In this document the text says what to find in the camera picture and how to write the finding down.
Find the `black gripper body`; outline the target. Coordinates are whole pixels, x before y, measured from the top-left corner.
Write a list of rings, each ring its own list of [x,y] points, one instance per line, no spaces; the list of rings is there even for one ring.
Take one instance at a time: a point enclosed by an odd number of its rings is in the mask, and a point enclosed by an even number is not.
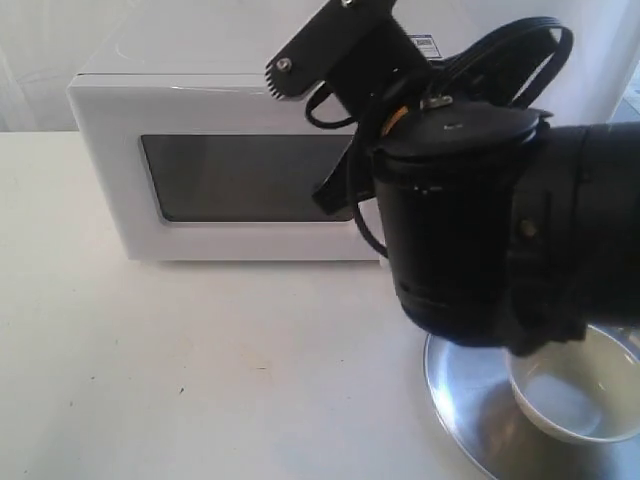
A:
[[[415,73],[433,72],[432,65],[392,17],[369,34],[342,58],[327,74],[309,98],[309,123],[322,130],[336,130],[358,123],[371,99],[384,93],[402,78]],[[326,122],[317,119],[313,110],[333,94],[348,113],[346,119]],[[343,154],[328,177],[313,193],[314,202],[328,215],[347,209],[346,157]],[[373,196],[369,174],[356,173],[356,197]]]

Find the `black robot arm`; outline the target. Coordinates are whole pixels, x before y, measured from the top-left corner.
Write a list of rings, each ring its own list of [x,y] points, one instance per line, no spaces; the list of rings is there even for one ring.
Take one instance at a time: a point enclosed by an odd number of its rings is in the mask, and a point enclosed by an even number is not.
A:
[[[328,11],[297,57],[356,132],[314,192],[349,209],[420,328],[526,356],[589,322],[639,323],[639,129],[554,127],[533,100],[566,63],[552,17],[431,62],[389,12]]]

